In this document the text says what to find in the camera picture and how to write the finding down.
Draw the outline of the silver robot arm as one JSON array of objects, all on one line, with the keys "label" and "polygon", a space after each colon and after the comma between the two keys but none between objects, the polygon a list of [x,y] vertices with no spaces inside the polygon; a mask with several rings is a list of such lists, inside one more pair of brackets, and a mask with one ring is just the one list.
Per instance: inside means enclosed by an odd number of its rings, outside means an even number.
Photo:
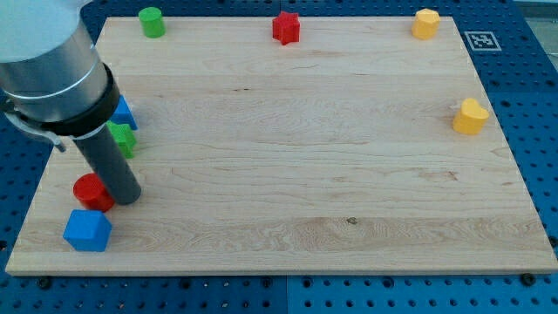
[{"label": "silver robot arm", "polygon": [[1,0],[1,105],[32,138],[64,151],[109,120],[119,88],[80,16],[89,0]]}]

